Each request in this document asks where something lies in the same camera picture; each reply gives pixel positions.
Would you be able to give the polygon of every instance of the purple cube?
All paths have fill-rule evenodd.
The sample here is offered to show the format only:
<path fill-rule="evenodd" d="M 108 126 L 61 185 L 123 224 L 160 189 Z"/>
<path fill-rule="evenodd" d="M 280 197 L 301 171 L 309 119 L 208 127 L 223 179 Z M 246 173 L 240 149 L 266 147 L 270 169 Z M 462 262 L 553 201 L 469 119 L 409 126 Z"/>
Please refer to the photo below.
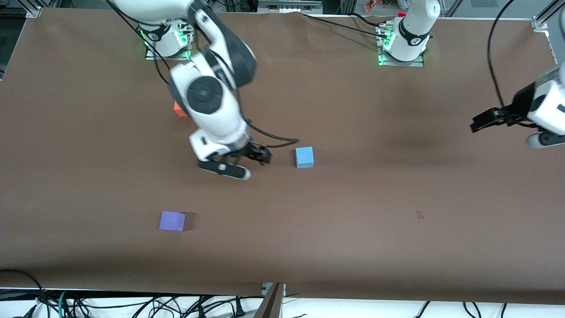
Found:
<path fill-rule="evenodd" d="M 184 230 L 184 213 L 163 211 L 159 230 L 179 231 Z"/>

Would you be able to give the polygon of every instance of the teal cable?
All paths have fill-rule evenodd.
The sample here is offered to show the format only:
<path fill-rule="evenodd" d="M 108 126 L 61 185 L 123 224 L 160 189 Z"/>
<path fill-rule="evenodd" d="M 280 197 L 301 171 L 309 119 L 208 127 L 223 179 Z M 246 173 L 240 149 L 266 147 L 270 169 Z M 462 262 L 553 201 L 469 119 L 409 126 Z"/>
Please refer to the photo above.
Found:
<path fill-rule="evenodd" d="M 59 297 L 59 318 L 63 318 L 63 299 L 67 291 L 61 293 L 61 297 Z"/>

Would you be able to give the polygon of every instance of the blue cube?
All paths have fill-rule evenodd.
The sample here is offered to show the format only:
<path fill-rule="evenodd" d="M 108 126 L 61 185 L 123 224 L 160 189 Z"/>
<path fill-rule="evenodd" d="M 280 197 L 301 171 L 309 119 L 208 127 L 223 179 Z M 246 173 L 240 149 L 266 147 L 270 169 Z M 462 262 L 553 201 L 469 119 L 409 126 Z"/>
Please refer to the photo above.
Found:
<path fill-rule="evenodd" d="M 184 213 L 163 211 L 159 230 L 184 231 Z"/>
<path fill-rule="evenodd" d="M 312 168 L 314 166 L 314 150 L 312 147 L 296 148 L 296 167 Z"/>

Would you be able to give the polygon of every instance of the brown tabletop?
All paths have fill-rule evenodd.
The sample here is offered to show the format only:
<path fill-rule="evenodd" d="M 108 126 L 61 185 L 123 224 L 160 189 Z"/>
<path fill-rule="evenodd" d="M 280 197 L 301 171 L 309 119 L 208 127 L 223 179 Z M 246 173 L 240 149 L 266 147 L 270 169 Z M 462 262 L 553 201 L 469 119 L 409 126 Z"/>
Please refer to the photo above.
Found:
<path fill-rule="evenodd" d="M 402 68 L 300 14 L 221 18 L 257 56 L 246 115 L 314 147 L 315 167 L 282 148 L 244 160 L 247 182 L 200 170 L 196 126 L 127 25 L 45 9 L 0 83 L 1 267 L 48 287 L 565 303 L 565 147 L 468 126 L 498 106 L 492 21 L 439 20 L 425 67 Z M 500 22 L 493 57 L 506 102 L 554 66 L 528 21 Z M 159 230 L 164 210 L 194 229 Z"/>

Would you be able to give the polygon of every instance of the white floor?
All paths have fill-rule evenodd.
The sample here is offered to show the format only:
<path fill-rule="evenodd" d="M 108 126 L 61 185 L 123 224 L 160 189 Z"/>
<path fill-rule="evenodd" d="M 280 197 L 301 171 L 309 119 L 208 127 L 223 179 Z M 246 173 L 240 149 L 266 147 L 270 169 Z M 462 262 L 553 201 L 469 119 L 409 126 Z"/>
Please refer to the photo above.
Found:
<path fill-rule="evenodd" d="M 214 297 L 208 302 L 231 299 L 231 296 Z M 91 306 L 117 306 L 123 304 L 141 303 L 150 298 L 106 298 L 88 299 L 85 303 Z M 187 309 L 197 297 L 179 298 L 179 305 Z M 244 311 L 249 312 L 259 307 L 261 299 L 244 299 L 241 301 Z M 282 306 L 282 318 L 295 318 L 306 314 L 305 318 L 414 318 L 420 311 L 424 302 L 400 300 L 350 300 L 350 299 L 307 299 L 286 298 Z M 0 302 L 0 318 L 14 318 L 23 316 L 33 305 L 33 300 L 12 300 Z M 499 318 L 502 304 L 478 303 L 482 318 Z M 140 306 L 114 309 L 91 309 L 90 318 L 130 318 Z M 476 316 L 474 307 L 468 303 L 471 313 Z M 146 318 L 150 315 L 151 306 L 139 315 Z M 215 318 L 222 314 L 230 313 L 231 307 L 226 304 L 206 314 L 207 318 Z M 44 305 L 38 307 L 33 318 L 46 318 L 47 312 Z M 51 310 L 51 317 L 57 318 L 58 314 Z M 159 311 L 155 318 L 177 318 L 179 314 L 172 315 L 167 311 Z M 465 313 L 462 303 L 431 302 L 422 318 L 470 318 Z M 504 318 L 562 318 L 565 317 L 565 306 L 509 304 Z"/>

